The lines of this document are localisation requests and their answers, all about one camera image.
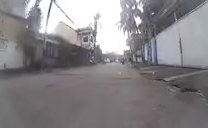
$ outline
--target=white building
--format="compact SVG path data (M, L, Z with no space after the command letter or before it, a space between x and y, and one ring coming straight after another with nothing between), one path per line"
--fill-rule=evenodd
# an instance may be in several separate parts
M0 4L0 70L24 66L18 37L25 30L25 19L6 12Z
M74 30L64 22L60 22L54 30L55 35L87 50L94 50L94 37L92 32L92 28L89 27Z

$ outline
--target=street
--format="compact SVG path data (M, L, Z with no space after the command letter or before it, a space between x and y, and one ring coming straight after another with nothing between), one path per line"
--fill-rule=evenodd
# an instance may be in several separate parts
M0 79L0 128L208 128L208 103L100 64Z

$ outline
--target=palm tree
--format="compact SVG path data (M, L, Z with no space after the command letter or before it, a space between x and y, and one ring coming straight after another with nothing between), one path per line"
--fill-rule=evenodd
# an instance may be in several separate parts
M99 22L99 19L101 18L101 14L100 13L96 13L96 15L94 16L94 39L95 39L95 43L94 43L94 46L96 46L96 41L97 41L97 31L98 31L98 23Z
M144 48L142 46L144 46L144 43L150 42L153 33L149 17L146 15L146 11L144 13L143 10L139 9L140 2L136 0L121 0L120 4L122 12L119 28L123 30L124 34L127 33L128 38L131 38L133 48L136 51L140 49L143 52ZM136 23L135 18L140 18L142 22L140 24Z

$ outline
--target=utility pole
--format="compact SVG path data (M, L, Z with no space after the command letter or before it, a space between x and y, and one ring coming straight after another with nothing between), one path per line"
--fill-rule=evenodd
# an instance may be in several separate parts
M45 66L45 56L47 53L47 27L48 27L48 23L49 23L49 19L50 19L50 12L52 9L52 5L53 5L53 1L54 0L50 0L50 6L48 8L48 13L47 13L47 18L46 18L46 26L45 26L45 33L44 33L44 46L43 46L43 66Z
M74 22L70 19L70 17L63 11L63 9L57 4L56 0L50 0L50 5L48 8L47 18L46 18L46 26L45 26L45 34L44 34L44 47L43 47L43 55L46 56L46 49L47 49L47 28L50 19L50 13L53 6L53 3L61 10L62 13L74 24Z
M98 33L98 20L100 19L101 17L101 14L100 13L96 13L95 17L94 17L94 33L93 33L93 36L95 38L95 41L94 41L94 58L96 59L96 42L97 42L97 33Z

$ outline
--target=window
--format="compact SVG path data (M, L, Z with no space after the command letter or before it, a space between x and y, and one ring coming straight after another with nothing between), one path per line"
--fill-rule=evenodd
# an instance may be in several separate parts
M88 36L83 38L83 42L88 42Z
M47 51L46 51L47 57L54 58L58 57L58 47L55 44L47 43Z

